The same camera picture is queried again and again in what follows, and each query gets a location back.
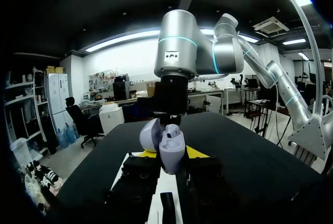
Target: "sticker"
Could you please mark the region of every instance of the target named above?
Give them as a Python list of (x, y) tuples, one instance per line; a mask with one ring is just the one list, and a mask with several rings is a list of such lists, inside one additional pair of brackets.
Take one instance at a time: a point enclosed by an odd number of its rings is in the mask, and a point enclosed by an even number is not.
[(164, 53), (164, 61), (166, 62), (178, 62), (179, 51), (166, 51)]

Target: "pegboard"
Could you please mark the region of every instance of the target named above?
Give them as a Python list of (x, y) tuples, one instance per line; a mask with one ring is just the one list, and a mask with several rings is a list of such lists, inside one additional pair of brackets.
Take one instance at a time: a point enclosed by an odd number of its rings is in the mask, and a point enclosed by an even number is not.
[(117, 70), (106, 70), (88, 76), (89, 91), (112, 91), (114, 77), (117, 75)]

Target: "black chair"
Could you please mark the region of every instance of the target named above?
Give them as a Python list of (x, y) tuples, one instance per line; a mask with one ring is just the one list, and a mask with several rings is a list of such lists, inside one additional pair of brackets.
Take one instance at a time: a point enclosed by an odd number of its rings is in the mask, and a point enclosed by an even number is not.
[(99, 120), (99, 115), (85, 115), (80, 110), (79, 106), (74, 105), (74, 98), (66, 98), (66, 110), (69, 115), (74, 120), (78, 133), (84, 137), (84, 141), (81, 143), (81, 148), (83, 149), (83, 144), (88, 142), (90, 139), (93, 141), (94, 146), (96, 146), (96, 141), (94, 137), (104, 137), (99, 133), (103, 133), (103, 129)]

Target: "ceiling light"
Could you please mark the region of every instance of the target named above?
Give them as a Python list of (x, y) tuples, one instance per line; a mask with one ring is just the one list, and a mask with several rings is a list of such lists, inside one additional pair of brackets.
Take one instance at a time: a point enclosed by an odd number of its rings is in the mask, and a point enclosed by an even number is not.
[(291, 45), (291, 44), (297, 44), (297, 43), (303, 43), (303, 42), (306, 42), (306, 40), (301, 38), (301, 39), (294, 39), (293, 41), (286, 41), (286, 42), (283, 42), (282, 44)]
[(298, 55), (301, 56), (306, 61), (309, 60), (309, 58), (304, 53), (302, 53), (302, 52), (299, 52)]
[(324, 62), (324, 66), (325, 67), (332, 67), (332, 63), (330, 63), (330, 62)]
[[(212, 29), (200, 29), (200, 31), (204, 35), (213, 35), (214, 34)], [(103, 47), (113, 45), (113, 44), (116, 44), (116, 43), (119, 43), (119, 42), (129, 41), (131, 39), (142, 38), (142, 37), (156, 36), (156, 35), (159, 35), (159, 33), (160, 33), (160, 30), (153, 30), (153, 31), (146, 31), (146, 32), (141, 32), (141, 33), (134, 33), (134, 34), (130, 34), (130, 35), (125, 35), (125, 36), (122, 36), (122, 37), (119, 37), (119, 38), (113, 38), (113, 39), (110, 39), (109, 41), (105, 41), (105, 42), (102, 42), (102, 43), (97, 44), (95, 46), (92, 46), (92, 47), (86, 49), (86, 51), (93, 52), (93, 51), (96, 51), (96, 50), (101, 49)], [(242, 36), (242, 35), (239, 35), (239, 36), (244, 38), (248, 42), (255, 43), (255, 42), (259, 41), (257, 39), (253, 39), (253, 38), (250, 38), (250, 37), (246, 37), (246, 36)]]
[(296, 0), (297, 4), (302, 7), (302, 6), (305, 6), (305, 5), (308, 5), (308, 4), (311, 4), (312, 1), (311, 0)]
[(134, 33), (134, 34), (130, 34), (130, 35), (126, 35), (126, 36), (122, 36), (119, 38), (114, 38), (114, 39), (110, 39), (109, 41), (105, 41), (103, 43), (100, 43), (96, 46), (92, 46), (88, 49), (86, 49), (86, 51), (88, 52), (92, 52), (92, 51), (96, 51), (98, 49), (101, 49), (103, 47), (109, 46), (109, 45), (113, 45), (122, 41), (128, 41), (130, 39), (134, 39), (134, 38), (141, 38), (141, 37), (148, 37), (148, 36), (154, 36), (154, 35), (158, 35), (160, 33), (160, 30), (153, 30), (153, 31), (147, 31), (147, 32), (141, 32), (141, 33)]
[(268, 36), (268, 35), (266, 35), (266, 34), (263, 34), (263, 33), (261, 33), (261, 32), (255, 32), (255, 33), (258, 33), (258, 34), (260, 34), (260, 35), (262, 35), (262, 36), (265, 36), (266, 38), (269, 38), (269, 36)]
[(200, 29), (200, 31), (205, 35), (214, 35), (213, 29)]
[(250, 37), (243, 36), (243, 35), (240, 35), (240, 34), (239, 34), (238, 36), (241, 37), (241, 38), (243, 38), (243, 39), (245, 39), (245, 40), (248, 41), (248, 42), (251, 42), (251, 43), (256, 43), (256, 42), (259, 41), (258, 39), (250, 38)]

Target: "air vent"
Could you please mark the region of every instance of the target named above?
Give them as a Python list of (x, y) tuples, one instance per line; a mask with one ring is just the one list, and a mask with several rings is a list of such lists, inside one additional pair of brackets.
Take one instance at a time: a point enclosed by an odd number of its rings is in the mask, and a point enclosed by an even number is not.
[(289, 31), (285, 25), (283, 25), (278, 19), (275, 17), (270, 17), (267, 20), (264, 20), (253, 26), (255, 31), (262, 31), (264, 33), (270, 34), (274, 32), (278, 32), (281, 30)]

